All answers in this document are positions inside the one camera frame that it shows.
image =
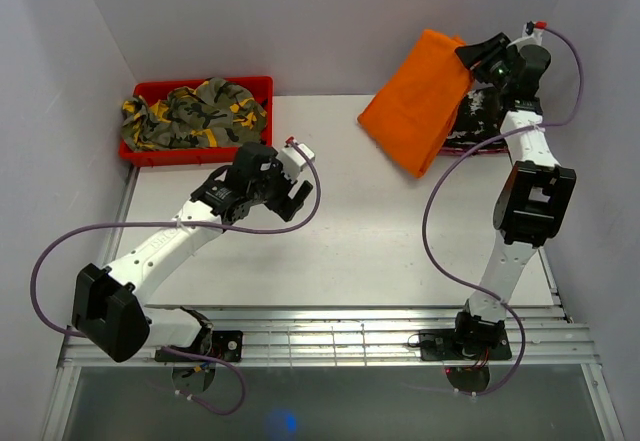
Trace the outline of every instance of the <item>fabric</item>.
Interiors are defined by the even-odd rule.
[[[441,154],[463,154],[476,144],[500,134],[502,112],[500,95],[494,87],[474,89],[462,98],[453,128]],[[507,143],[501,139],[477,151],[478,154],[505,153]]]
[[[438,154],[473,78],[454,50],[459,38],[426,30],[358,121],[382,149],[415,177]]]
[[[141,96],[122,105],[122,138],[133,151],[215,148],[260,142],[267,113],[242,86],[211,78],[174,89],[149,106]]]

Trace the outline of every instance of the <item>red plastic tray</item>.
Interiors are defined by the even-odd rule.
[[[267,146],[272,145],[272,108],[273,108],[273,79],[269,76],[253,76],[247,78],[225,78],[247,88],[255,100],[262,104],[267,111],[267,127],[262,132],[262,139]],[[142,96],[149,106],[156,101],[166,98],[170,91],[187,86],[197,88],[204,79],[187,79],[182,81],[161,81],[157,83],[140,83],[133,90],[133,94]],[[169,166],[174,164],[204,164],[226,163],[233,161],[238,148],[193,148],[172,149],[169,151],[141,151],[133,152],[125,144],[120,143],[118,154],[121,158],[131,161],[135,166]]]

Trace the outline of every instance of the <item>white table surface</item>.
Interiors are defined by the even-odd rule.
[[[156,291],[152,304],[196,306],[459,306],[471,294],[438,273],[420,225],[434,183],[452,162],[440,156],[415,180],[396,167],[356,122],[371,96],[286,96],[274,100],[274,144],[290,135],[317,156],[323,198],[305,228],[280,236],[225,233],[204,246]],[[127,219],[168,220],[216,165],[140,170]],[[441,189],[430,242],[450,271],[478,282],[491,253],[495,200],[510,171],[506,155],[474,157]],[[313,204],[311,197],[295,220]],[[255,207],[239,223],[282,221]],[[118,253],[151,234],[128,229]],[[513,295],[514,306],[553,304],[536,256]]]

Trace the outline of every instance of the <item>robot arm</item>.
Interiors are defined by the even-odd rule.
[[[544,23],[527,23],[521,38],[504,34],[456,49],[462,63],[483,83],[500,93],[501,133],[523,130],[506,138],[513,167],[496,202],[496,239],[480,286],[500,301],[475,291],[456,317],[455,330],[421,331],[422,357],[510,359],[504,329],[507,303],[529,260],[559,229],[576,182],[572,169],[563,168],[544,136],[542,109],[536,97],[539,80],[551,62],[541,46]]]
[[[314,159],[305,145],[297,147]],[[289,196],[305,167],[305,159],[291,146],[278,152],[257,143],[243,145],[232,165],[214,171],[191,194],[173,218],[175,227],[156,232],[104,268],[90,264],[80,271],[73,325],[117,362],[129,359],[145,343],[206,354],[212,332],[206,318],[186,309],[145,308],[173,271],[224,232],[182,223],[232,225],[260,204],[290,221],[312,190],[305,181]]]

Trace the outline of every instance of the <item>orange towel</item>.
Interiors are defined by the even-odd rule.
[[[416,178],[444,144],[473,78],[454,49],[459,38],[426,30],[409,57],[358,117],[387,154]]]

